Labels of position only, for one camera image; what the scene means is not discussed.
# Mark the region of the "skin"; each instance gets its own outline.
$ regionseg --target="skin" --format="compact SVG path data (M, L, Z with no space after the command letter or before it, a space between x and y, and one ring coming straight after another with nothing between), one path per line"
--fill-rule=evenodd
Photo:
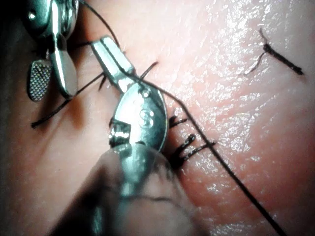
M111 25L138 74L159 61L146 80L184 101L209 139L218 142L229 167L287 234L314 235L314 2L89 3ZM96 83L48 123L31 129L32 121L63 99L53 86L44 101L28 99L26 72L36 58L31 53L36 43L19 20L7 22L1 37L2 230L44 235L109 149L108 123L118 93L108 82L98 92ZM260 27L276 51L302 67L304 76L268 55L257 70L243 75L262 53ZM81 9L68 43L105 34L102 23ZM101 72L90 47L71 56L79 87ZM170 116L186 117L170 99L166 103ZM190 133L195 131L189 122L173 128L165 155ZM208 150L176 174L209 234L276 235Z

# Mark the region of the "cut suture end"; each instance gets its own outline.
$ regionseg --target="cut suture end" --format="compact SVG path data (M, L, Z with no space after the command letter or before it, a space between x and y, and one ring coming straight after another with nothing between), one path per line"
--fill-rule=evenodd
M286 66L288 66L289 68L291 68L295 73L297 73L298 75L303 75L304 73L302 72L302 68L298 67L296 65L294 65L292 62L290 62L288 59L286 59L284 56L282 56L281 54L277 53L268 43L268 39L264 36L263 32L262 32L262 28L259 29L259 34L260 36L264 39L264 45L263 45L263 50L264 53L262 53L258 59L257 59L257 63L256 65L249 71L244 73L244 75L248 75L251 72L253 72L254 70L256 70L258 68L258 66L260 65L261 62L261 57L265 54L268 53L269 55L271 55L272 57L274 57L275 59L281 61L283 64L285 64Z

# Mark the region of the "metal surgical instrument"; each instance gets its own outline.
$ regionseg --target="metal surgical instrument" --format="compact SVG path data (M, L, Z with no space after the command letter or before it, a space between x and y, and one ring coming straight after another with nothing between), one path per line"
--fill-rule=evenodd
M40 101L54 76L64 98L72 98L78 90L74 63L67 52L66 40L73 32L78 0L23 1L22 21L38 43L42 59L31 63L27 92L29 98Z

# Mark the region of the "forceps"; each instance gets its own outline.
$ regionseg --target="forceps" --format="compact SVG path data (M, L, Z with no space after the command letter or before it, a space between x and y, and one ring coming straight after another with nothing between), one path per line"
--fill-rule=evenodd
M23 1L23 24L38 43L42 57L31 63L28 73L27 93L34 102L43 98L52 76L64 98L71 99L78 91L76 69L66 50L66 40L73 32L78 6L78 0Z

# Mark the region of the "textured grip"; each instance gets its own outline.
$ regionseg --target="textured grip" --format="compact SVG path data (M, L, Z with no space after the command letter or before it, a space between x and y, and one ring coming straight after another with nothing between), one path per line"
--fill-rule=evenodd
M49 61L36 60L31 63L27 93L33 102L39 102L47 92L52 74L52 65Z

